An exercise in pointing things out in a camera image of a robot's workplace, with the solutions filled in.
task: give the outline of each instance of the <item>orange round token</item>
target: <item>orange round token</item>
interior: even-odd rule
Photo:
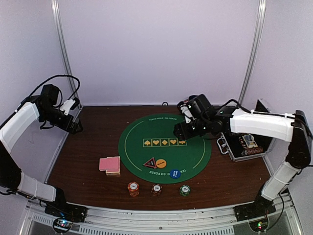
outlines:
[[[166,167],[166,161],[164,159],[159,159],[156,162],[156,166],[158,168],[165,168]]]

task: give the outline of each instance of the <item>brown table surface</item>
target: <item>brown table surface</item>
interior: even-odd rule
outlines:
[[[162,185],[162,194],[151,195],[152,183],[131,174],[121,163],[120,176],[99,171],[99,159],[118,156],[119,137],[136,119],[158,113],[179,114],[174,106],[84,107],[80,113],[84,131],[69,135],[48,183],[62,188],[69,202],[126,210],[181,210],[233,205],[253,201],[269,178],[262,158],[233,163],[212,141],[207,167],[183,183]],[[129,196],[127,185],[139,183],[140,195]],[[182,197],[181,185],[191,187]]]

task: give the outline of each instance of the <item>blue round token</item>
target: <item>blue round token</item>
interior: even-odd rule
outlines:
[[[170,171],[170,176],[173,179],[178,179],[180,177],[181,173],[179,170],[171,170]]]

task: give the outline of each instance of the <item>white wall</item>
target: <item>white wall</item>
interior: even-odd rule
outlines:
[[[277,112],[303,110],[313,130],[313,1],[269,0],[256,65],[244,105],[258,97]],[[276,169],[288,144],[279,141],[269,159]],[[290,185],[306,235],[313,230],[313,168],[303,170]]]
[[[177,104],[239,97],[257,0],[60,1],[85,105]]]
[[[65,72],[51,1],[0,1],[0,123],[40,82],[58,73]],[[67,98],[68,82],[53,83]],[[64,132],[57,128],[40,131],[39,126],[34,123],[27,129],[12,156],[26,174],[44,181]],[[17,233],[26,203],[20,196],[0,195],[0,234]]]

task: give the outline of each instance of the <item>black triangular token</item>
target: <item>black triangular token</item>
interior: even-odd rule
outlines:
[[[156,169],[157,166],[156,166],[156,161],[155,161],[155,158],[151,158],[149,159],[143,166],[145,167],[150,167],[150,168],[153,168],[153,169]]]

